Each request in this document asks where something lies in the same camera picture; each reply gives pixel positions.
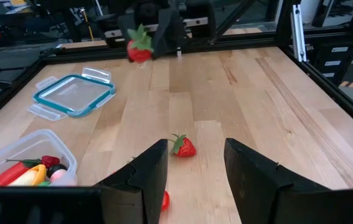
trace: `clear plastic bin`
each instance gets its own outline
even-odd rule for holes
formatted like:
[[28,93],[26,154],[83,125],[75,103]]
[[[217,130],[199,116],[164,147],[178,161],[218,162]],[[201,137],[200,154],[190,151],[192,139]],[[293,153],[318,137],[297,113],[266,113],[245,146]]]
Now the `clear plastic bin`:
[[67,173],[50,186],[77,184],[77,160],[59,137],[48,129],[38,130],[0,149],[0,174],[17,163],[6,162],[6,159],[40,159],[42,156],[58,157],[60,163],[68,167]]

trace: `red toy pepper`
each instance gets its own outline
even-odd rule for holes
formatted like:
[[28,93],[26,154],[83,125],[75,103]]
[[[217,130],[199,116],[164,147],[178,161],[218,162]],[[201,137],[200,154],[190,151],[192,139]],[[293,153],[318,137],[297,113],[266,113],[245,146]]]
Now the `red toy pepper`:
[[18,162],[16,165],[8,168],[8,170],[0,174],[0,186],[9,185],[11,182],[15,181],[22,174],[36,165],[38,164]]
[[143,24],[140,24],[138,30],[128,29],[128,34],[132,39],[127,46],[130,59],[138,63],[149,60],[154,50],[151,47],[151,37],[144,31]]

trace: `toy vegetable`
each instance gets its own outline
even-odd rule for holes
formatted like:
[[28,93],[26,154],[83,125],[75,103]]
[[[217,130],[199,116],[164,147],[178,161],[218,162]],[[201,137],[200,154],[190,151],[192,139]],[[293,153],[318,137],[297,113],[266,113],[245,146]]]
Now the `toy vegetable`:
[[9,161],[19,161],[19,162],[31,162],[35,164],[43,164],[46,166],[46,169],[49,169],[49,167],[59,164],[60,159],[54,156],[42,156],[41,159],[23,159],[23,160],[15,160],[15,159],[6,159],[6,162]]
[[151,37],[144,31],[143,24],[140,24],[138,30],[128,29],[128,34],[132,39],[127,46],[129,57],[138,63],[149,60],[154,50],[151,47]]
[[164,198],[162,199],[161,211],[165,211],[169,208],[169,204],[171,204],[171,199],[169,198],[168,192],[164,192]]
[[55,182],[66,173],[67,173],[67,167],[63,164],[57,164],[57,165],[51,166],[47,170],[47,177],[50,179],[51,182]]
[[190,139],[186,138],[185,134],[181,136],[178,136],[177,134],[172,135],[177,138],[175,141],[168,139],[174,143],[172,153],[179,157],[189,157],[197,154],[197,150],[195,149],[193,143],[190,141]]
[[43,181],[42,183],[38,184],[38,187],[47,187],[49,186],[51,183],[49,181]]
[[22,174],[27,172],[31,167],[38,165],[39,163],[23,163],[18,162],[16,165],[8,168],[8,170],[4,171],[0,174],[0,186],[7,186]]
[[27,172],[22,174],[15,181],[11,182],[8,186],[35,186],[45,180],[46,167],[45,165],[37,165]]

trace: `green strawberry top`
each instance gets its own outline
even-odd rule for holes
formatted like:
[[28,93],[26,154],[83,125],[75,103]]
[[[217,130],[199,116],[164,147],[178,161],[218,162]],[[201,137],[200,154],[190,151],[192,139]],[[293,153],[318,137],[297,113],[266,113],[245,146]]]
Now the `green strawberry top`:
[[177,135],[177,134],[171,134],[173,136],[176,137],[176,140],[171,140],[171,139],[168,139],[169,141],[173,142],[174,143],[174,147],[172,148],[172,151],[171,153],[175,153],[177,154],[179,152],[179,148],[183,146],[183,139],[186,138],[186,135],[185,134],[182,134],[181,136]]
[[130,46],[131,48],[154,52],[154,49],[151,47],[151,37],[147,35],[146,31],[144,31],[143,24],[140,24],[137,31],[128,29],[128,34],[133,40],[133,43]]

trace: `wood grain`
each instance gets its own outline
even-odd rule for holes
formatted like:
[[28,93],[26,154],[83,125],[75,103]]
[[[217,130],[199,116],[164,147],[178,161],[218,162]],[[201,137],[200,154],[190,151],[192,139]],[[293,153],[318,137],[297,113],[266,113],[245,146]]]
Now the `wood grain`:
[[[37,82],[84,66],[112,73],[117,93],[107,104],[56,122],[26,110]],[[327,187],[353,188],[353,119],[275,47],[142,67],[126,59],[46,66],[0,111],[0,148],[37,129],[53,130],[72,151],[79,185],[98,182],[158,139],[186,133],[198,154],[170,156],[171,207],[160,223],[240,223],[224,167],[227,137]]]
[[262,30],[259,28],[238,28],[238,29],[229,29],[225,32],[224,35],[235,35],[235,34],[255,34],[260,33]]

